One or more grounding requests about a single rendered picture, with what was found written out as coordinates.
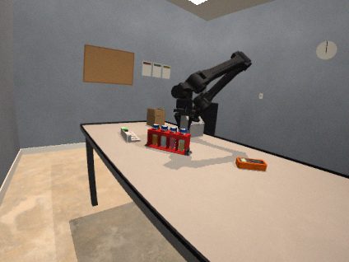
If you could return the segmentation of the small open brown cardboard box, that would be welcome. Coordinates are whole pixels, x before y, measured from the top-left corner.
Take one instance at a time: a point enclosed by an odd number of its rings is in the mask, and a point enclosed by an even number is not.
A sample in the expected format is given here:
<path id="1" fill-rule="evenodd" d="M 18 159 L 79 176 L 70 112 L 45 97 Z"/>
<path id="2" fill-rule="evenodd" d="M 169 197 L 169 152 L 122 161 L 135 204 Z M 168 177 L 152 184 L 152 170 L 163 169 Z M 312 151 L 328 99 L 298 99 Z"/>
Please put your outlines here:
<path id="1" fill-rule="evenodd" d="M 165 110 L 147 108 L 147 125 L 152 127 L 153 124 L 165 125 Z"/>

